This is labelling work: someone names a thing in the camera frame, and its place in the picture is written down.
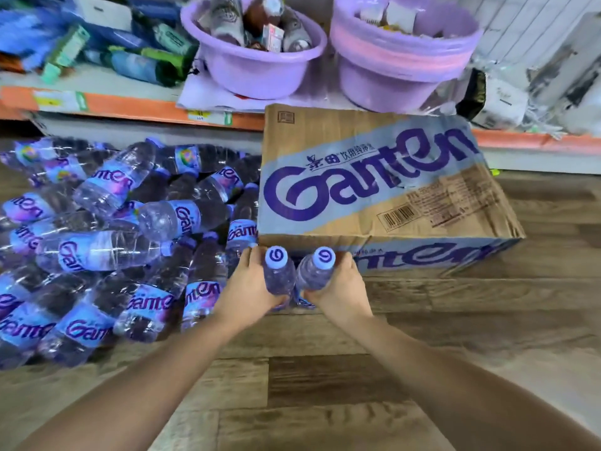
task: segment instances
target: right arm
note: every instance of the right arm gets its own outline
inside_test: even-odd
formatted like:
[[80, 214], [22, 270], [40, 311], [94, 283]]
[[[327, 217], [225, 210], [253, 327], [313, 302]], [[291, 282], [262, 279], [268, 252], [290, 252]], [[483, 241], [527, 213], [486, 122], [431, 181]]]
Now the right arm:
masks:
[[534, 394], [375, 318], [350, 253], [326, 288], [305, 292], [407, 389], [458, 451], [601, 451], [601, 440]]

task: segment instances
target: water bottle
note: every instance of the water bottle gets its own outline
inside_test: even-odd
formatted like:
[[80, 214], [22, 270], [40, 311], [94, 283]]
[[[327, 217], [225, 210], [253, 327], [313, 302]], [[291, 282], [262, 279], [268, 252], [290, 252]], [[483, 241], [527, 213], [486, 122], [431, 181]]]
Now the water bottle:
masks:
[[114, 147], [108, 143], [90, 143], [73, 137], [42, 137], [34, 142], [14, 142], [9, 150], [0, 153], [0, 161], [11, 169], [26, 171], [41, 161], [94, 150], [114, 150]]
[[59, 183], [67, 179], [85, 180], [109, 156], [110, 152], [107, 150], [91, 151], [35, 163], [30, 168], [29, 183], [34, 187], [41, 187], [49, 183]]
[[58, 213], [75, 211], [77, 205], [73, 202], [73, 192], [80, 183], [65, 180], [6, 201], [0, 209], [0, 229], [15, 228]]
[[259, 185], [249, 183], [236, 201], [229, 224], [225, 255], [229, 274], [234, 273], [240, 255], [246, 247], [257, 242], [257, 215], [259, 214]]
[[34, 263], [0, 274], [0, 319], [28, 301], [49, 275]]
[[200, 193], [196, 189], [198, 173], [184, 173], [171, 182], [167, 188], [165, 201], [197, 200]]
[[196, 242], [183, 237], [173, 256], [154, 267], [119, 315], [113, 332], [128, 339], [154, 342], [165, 327], [173, 303], [186, 287]]
[[191, 328], [213, 311], [215, 302], [225, 287], [227, 260], [217, 239], [215, 232], [203, 234], [203, 242], [192, 260], [186, 286], [182, 331]]
[[98, 280], [94, 272], [59, 275], [0, 321], [0, 369], [25, 364], [40, 340]]
[[[317, 291], [324, 288], [334, 272], [336, 254], [329, 247], [322, 246], [312, 254], [305, 256], [296, 270], [296, 287], [298, 291]], [[315, 308], [315, 305], [302, 298], [295, 297], [295, 302], [301, 307]]]
[[204, 233], [229, 219], [231, 209], [216, 200], [159, 201], [143, 205], [138, 212], [140, 231], [151, 241], [170, 241]]
[[197, 184], [200, 196], [208, 199], [229, 201], [244, 188], [245, 184], [259, 180], [261, 175], [261, 157], [246, 155], [225, 166], [216, 173], [202, 179]]
[[127, 196], [127, 201], [108, 222], [107, 229], [139, 231], [138, 212], [140, 207], [151, 201], [162, 200], [167, 195], [167, 171], [152, 171], [142, 184]]
[[288, 296], [288, 299], [273, 310], [286, 308], [290, 303], [291, 294], [295, 287], [296, 269], [284, 247], [274, 245], [267, 249], [263, 275], [265, 276], [267, 291], [276, 296]]
[[229, 148], [211, 144], [170, 145], [157, 152], [156, 163], [172, 175], [214, 173], [238, 159]]
[[154, 168], [156, 150], [155, 143], [144, 141], [116, 153], [75, 190], [73, 200], [84, 209], [109, 218]]
[[38, 353], [67, 367], [85, 363], [111, 333], [145, 274], [143, 267], [132, 267], [101, 280], [41, 339]]
[[0, 263], [4, 268], [16, 265], [24, 258], [34, 257], [40, 241], [48, 236], [69, 232], [98, 230], [104, 222], [87, 210], [62, 213], [27, 223], [12, 231], [0, 233]]
[[36, 264], [48, 272], [115, 271], [170, 256], [172, 243], [129, 231], [63, 233], [43, 239], [35, 253]]

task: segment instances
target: human hand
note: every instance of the human hand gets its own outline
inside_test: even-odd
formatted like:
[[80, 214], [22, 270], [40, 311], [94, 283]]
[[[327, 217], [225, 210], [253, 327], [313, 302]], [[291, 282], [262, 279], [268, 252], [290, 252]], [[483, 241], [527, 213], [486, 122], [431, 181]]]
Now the human hand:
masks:
[[357, 318], [373, 317], [365, 283], [353, 256], [347, 251], [336, 253], [334, 273], [325, 288], [303, 291], [302, 294], [342, 329], [352, 326]]
[[215, 303], [213, 318], [234, 326], [236, 332], [252, 326], [287, 299], [267, 291], [263, 275], [266, 251], [265, 247], [254, 246], [242, 252], [240, 263]]

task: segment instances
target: forearm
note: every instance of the forearm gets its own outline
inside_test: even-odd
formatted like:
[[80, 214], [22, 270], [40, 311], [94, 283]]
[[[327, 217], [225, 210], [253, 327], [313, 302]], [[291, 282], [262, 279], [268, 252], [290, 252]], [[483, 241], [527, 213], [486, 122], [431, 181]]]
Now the forearm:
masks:
[[236, 332], [207, 318], [64, 409], [18, 451], [146, 451]]
[[344, 330], [399, 379], [457, 450], [601, 450], [597, 437], [534, 394], [378, 319]]

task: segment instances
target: human arm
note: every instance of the human arm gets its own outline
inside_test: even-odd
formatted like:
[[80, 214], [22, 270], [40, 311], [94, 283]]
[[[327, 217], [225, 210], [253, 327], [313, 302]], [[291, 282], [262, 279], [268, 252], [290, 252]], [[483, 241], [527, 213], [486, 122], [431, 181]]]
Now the human arm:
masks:
[[559, 410], [474, 364], [374, 318], [349, 253], [326, 288], [305, 297], [407, 389], [458, 451], [601, 450], [601, 440]]
[[261, 248], [245, 250], [212, 315], [81, 397], [17, 451], [148, 449], [227, 342], [281, 302], [267, 293], [262, 259]]

